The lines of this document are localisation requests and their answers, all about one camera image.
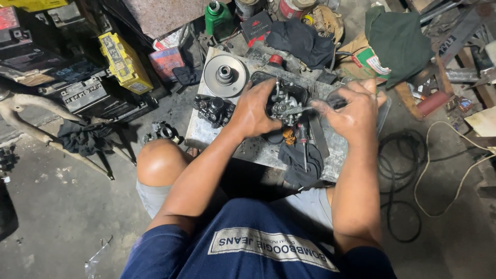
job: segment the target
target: green cloth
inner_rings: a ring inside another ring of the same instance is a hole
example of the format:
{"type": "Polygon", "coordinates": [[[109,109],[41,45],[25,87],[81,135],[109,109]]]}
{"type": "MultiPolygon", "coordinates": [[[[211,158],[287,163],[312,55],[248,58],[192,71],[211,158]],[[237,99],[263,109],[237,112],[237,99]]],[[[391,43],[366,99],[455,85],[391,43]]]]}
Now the green cloth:
{"type": "Polygon", "coordinates": [[[385,12],[375,6],[365,13],[365,37],[384,68],[391,70],[386,87],[423,70],[434,56],[431,40],[422,35],[417,12],[385,12]]]}

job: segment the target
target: screwdriver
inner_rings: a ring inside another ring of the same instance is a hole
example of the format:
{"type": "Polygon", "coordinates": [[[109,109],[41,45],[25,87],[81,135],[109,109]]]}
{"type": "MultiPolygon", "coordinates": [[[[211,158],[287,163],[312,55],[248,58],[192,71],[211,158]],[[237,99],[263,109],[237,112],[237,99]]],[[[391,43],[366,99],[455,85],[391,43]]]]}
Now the screwdriver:
{"type": "Polygon", "coordinates": [[[305,172],[308,171],[307,163],[307,125],[305,122],[298,123],[298,128],[300,128],[300,143],[303,145],[303,165],[305,167],[305,172]]]}

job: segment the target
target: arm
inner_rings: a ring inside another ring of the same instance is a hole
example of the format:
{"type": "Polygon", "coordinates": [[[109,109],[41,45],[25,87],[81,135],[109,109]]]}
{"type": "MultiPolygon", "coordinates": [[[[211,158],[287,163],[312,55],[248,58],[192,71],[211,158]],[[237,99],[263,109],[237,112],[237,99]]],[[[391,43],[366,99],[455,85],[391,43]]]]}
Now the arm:
{"type": "Polygon", "coordinates": [[[274,79],[254,88],[251,82],[246,85],[229,124],[177,178],[148,230],[176,224],[187,233],[193,231],[194,219],[207,208],[229,159],[243,140],[281,128],[281,122],[268,118],[265,112],[274,85],[274,79]]]}
{"type": "Polygon", "coordinates": [[[341,253],[359,246],[380,248],[380,200],[377,179],[378,107],[386,96],[375,94],[375,80],[352,81],[338,93],[348,105],[333,110],[325,102],[312,105],[348,141],[348,153],[332,197],[334,240],[341,253]]]}

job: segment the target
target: knee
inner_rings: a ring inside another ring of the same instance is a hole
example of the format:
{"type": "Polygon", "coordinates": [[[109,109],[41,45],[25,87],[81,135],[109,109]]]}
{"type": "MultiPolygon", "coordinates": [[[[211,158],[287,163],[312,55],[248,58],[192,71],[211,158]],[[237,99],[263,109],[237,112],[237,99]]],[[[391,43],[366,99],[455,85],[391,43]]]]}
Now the knee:
{"type": "Polygon", "coordinates": [[[138,180],[148,186],[171,184],[169,178],[177,178],[191,161],[188,156],[170,139],[153,140],[136,159],[138,180]]]}

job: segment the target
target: black cloth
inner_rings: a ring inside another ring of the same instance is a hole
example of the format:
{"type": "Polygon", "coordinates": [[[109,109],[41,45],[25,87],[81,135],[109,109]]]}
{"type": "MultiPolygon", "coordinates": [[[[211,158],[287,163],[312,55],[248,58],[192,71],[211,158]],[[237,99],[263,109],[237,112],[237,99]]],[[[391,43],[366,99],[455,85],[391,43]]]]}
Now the black cloth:
{"type": "Polygon", "coordinates": [[[293,18],[289,21],[274,21],[266,42],[276,50],[290,52],[308,68],[323,69],[334,58],[334,34],[320,37],[310,25],[293,18]]]}
{"type": "Polygon", "coordinates": [[[431,40],[422,35],[417,12],[385,12],[375,6],[365,13],[365,37],[384,68],[391,70],[386,87],[425,68],[434,56],[431,40]]]}
{"type": "Polygon", "coordinates": [[[57,137],[65,150],[86,157],[111,149],[112,145],[105,137],[112,132],[113,129],[106,124],[84,125],[64,119],[57,137]]]}
{"type": "Polygon", "coordinates": [[[311,143],[307,143],[307,151],[308,172],[305,172],[303,164],[303,145],[301,143],[294,145],[287,145],[285,142],[282,143],[281,148],[279,149],[278,158],[289,166],[284,174],[284,180],[289,184],[298,187],[308,187],[317,182],[320,178],[324,167],[322,156],[315,145],[311,143]]]}
{"type": "Polygon", "coordinates": [[[201,70],[184,66],[173,68],[172,73],[178,78],[181,85],[195,85],[200,83],[202,72],[201,70]]]}

